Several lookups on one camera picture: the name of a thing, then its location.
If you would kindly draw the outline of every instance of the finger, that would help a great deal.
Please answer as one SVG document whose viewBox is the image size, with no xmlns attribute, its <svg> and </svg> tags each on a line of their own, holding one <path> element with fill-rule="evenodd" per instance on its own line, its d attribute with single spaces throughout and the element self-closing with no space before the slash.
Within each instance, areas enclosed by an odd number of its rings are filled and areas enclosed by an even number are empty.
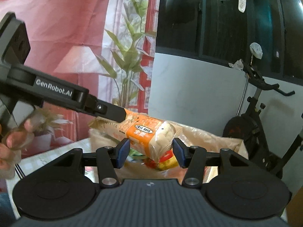
<svg viewBox="0 0 303 227">
<path fill-rule="evenodd" d="M 5 161 L 0 159 L 0 170 L 8 170 L 9 169 L 9 164 Z"/>
<path fill-rule="evenodd" d="M 9 148 L 18 147 L 22 145 L 26 140 L 26 131 L 15 131 L 9 134 L 6 139 L 6 144 Z"/>
<path fill-rule="evenodd" d="M 37 113 L 24 122 L 24 128 L 28 132 L 33 132 L 43 123 L 45 123 L 45 117 L 41 113 Z"/>
<path fill-rule="evenodd" d="M 12 160 L 13 157 L 14 153 L 4 144 L 0 143 L 0 159 Z"/>
</svg>

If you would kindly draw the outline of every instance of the curtain with plant print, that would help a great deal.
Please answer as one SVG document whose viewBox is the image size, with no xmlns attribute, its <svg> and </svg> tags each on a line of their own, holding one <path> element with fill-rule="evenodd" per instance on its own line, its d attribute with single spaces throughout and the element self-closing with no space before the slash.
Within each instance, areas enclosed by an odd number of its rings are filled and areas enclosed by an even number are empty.
<svg viewBox="0 0 303 227">
<path fill-rule="evenodd" d="M 0 17 L 14 11 L 25 21 L 31 44 L 25 65 L 145 113 L 158 10 L 159 0 L 0 0 Z M 72 122 L 48 149 L 88 137 L 91 117 L 45 107 Z"/>
</svg>

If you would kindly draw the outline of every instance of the screw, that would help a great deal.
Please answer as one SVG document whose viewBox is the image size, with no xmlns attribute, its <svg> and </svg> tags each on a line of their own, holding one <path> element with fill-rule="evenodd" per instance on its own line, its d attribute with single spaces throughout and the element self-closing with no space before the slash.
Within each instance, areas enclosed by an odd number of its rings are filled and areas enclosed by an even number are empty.
<svg viewBox="0 0 303 227">
<path fill-rule="evenodd" d="M 191 186 L 197 185 L 199 182 L 200 182 L 199 179 L 197 179 L 195 177 L 189 177 L 189 178 L 185 179 L 185 183 L 187 185 L 191 185 Z"/>
<path fill-rule="evenodd" d="M 112 178 L 112 177 L 106 177 L 106 178 L 103 178 L 102 181 L 101 181 L 104 185 L 114 185 L 117 180 Z"/>
</svg>

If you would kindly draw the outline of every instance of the orange packaging label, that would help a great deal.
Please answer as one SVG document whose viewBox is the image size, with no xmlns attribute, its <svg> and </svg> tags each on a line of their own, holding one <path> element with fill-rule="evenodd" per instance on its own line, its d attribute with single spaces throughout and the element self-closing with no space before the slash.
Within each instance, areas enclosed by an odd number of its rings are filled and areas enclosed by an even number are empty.
<svg viewBox="0 0 303 227">
<path fill-rule="evenodd" d="M 158 119 L 138 114 L 134 123 L 127 129 L 126 137 L 132 141 L 134 149 L 149 157 L 149 142 L 161 124 L 163 124 L 163 122 Z"/>
</svg>

